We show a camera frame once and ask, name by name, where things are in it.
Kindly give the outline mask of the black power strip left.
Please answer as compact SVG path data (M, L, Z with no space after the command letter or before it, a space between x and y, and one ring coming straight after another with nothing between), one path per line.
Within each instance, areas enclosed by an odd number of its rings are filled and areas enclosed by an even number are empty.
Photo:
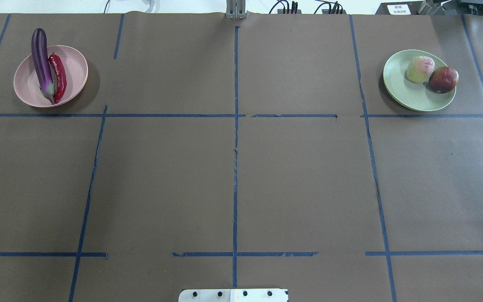
M299 2L294 0L277 0L269 14L276 12L279 15L299 15L302 13Z

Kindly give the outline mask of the black box with label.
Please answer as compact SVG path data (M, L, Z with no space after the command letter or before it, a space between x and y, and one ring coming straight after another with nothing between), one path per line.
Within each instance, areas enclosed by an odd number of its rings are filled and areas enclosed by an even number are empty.
M375 15L418 15L418 10L420 9L422 3L422 0L381 3L378 6Z

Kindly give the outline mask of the red green pomegranate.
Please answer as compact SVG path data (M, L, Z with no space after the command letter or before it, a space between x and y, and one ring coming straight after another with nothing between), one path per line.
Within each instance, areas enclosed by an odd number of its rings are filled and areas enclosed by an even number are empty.
M428 80L428 87L434 92L444 94L454 90L458 82L458 71L452 67L443 66L432 72Z

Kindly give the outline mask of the pale pink peach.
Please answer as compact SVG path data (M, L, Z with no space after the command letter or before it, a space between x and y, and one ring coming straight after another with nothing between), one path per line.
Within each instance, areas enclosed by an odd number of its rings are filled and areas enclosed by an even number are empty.
M414 83L425 83L435 69L435 61L431 57L414 57L406 69L406 78Z

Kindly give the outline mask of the black power strip right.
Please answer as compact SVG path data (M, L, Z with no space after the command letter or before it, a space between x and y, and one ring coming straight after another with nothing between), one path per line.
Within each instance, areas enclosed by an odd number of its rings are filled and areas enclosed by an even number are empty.
M344 15L346 11L344 7L338 1L322 1L317 9L321 9L323 15Z

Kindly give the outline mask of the white metal bracket plate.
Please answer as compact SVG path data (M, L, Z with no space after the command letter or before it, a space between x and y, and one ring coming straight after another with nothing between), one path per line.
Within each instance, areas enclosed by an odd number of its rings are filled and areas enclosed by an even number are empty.
M179 302L289 302L287 289L188 289L178 297Z

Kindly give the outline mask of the purple eggplant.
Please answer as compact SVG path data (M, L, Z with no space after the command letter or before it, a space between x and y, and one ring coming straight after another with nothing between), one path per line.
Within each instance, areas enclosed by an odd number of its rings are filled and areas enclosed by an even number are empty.
M31 39L33 65L39 81L39 90L44 98L55 103L55 86L47 52L47 36L43 29L33 31Z

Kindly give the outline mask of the black power strip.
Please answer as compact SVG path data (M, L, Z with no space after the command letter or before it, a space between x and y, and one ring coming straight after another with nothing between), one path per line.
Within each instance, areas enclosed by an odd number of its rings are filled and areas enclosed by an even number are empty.
M344 15L346 11L344 7L338 1L322 1L317 9L321 9L323 15Z
M276 12L279 15L299 15L302 13L299 2L294 0L277 0L269 14Z

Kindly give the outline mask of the pink plate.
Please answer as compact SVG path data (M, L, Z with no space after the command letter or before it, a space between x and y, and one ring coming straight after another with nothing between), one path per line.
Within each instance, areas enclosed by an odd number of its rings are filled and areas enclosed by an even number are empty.
M38 88L39 81L32 55L29 54L15 72L13 87L17 97L32 107L50 108L65 104L81 93L88 80L88 63L79 50L65 45L48 46L47 50L49 54L55 53L60 57L65 68L67 87L61 101L57 104L51 104L44 98Z

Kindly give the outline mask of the red chili pepper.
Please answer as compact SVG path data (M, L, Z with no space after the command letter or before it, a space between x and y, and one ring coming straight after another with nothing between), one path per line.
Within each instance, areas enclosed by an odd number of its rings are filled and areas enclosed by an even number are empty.
M49 63L55 71L55 75L57 77L57 88L54 96L54 103L59 104L65 95L66 88L67 88L67 77L65 72L65 67L62 63L61 58L52 53L49 56Z

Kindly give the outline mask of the grey aluminium post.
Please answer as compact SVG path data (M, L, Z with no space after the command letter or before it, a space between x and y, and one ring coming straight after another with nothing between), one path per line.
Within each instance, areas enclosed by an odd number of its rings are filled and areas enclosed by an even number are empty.
M226 0L226 19L245 19L247 17L246 5L246 0Z

